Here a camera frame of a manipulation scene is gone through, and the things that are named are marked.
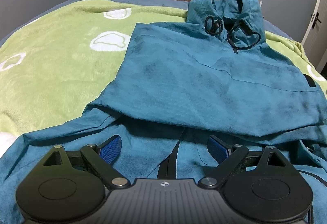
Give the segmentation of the green fleece blanket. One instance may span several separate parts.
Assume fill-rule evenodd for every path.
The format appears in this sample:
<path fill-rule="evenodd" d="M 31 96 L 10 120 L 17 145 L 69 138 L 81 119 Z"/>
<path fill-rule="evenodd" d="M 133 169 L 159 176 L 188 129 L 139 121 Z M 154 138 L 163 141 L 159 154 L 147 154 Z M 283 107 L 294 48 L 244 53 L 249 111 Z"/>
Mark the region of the green fleece blanket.
<path fill-rule="evenodd" d="M 13 33 L 1 47 L 1 158 L 27 133 L 79 117 L 113 81 L 137 23 L 184 22 L 187 10 L 109 0 L 66 5 Z"/>

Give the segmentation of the teal hooded jacket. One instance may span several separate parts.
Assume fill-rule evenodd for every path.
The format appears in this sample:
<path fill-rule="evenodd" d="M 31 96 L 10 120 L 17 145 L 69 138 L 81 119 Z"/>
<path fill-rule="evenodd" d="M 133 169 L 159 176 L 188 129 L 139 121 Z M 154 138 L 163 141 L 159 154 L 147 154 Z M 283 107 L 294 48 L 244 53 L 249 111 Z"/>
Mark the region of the teal hooded jacket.
<path fill-rule="evenodd" d="M 251 149 L 273 144 L 314 192 L 326 223 L 326 92 L 313 87 L 300 45 L 264 30 L 258 0 L 194 0 L 184 22 L 137 23 L 116 77 L 82 114 L 27 133 L 18 155 L 1 158 L 1 223 L 21 223 L 14 193 L 54 144 L 75 150 L 120 134 L 114 163 L 131 178 L 154 177 L 177 142 L 177 174 L 199 179 L 215 166 L 210 134 Z"/>

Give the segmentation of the white door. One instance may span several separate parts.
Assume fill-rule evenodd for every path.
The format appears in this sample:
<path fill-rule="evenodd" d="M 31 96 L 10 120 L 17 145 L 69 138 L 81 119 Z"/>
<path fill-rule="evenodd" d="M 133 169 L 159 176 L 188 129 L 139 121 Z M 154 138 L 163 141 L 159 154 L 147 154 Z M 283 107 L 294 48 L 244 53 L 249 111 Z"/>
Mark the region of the white door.
<path fill-rule="evenodd" d="M 318 72 L 326 65 L 326 0 L 317 0 L 301 44 Z"/>

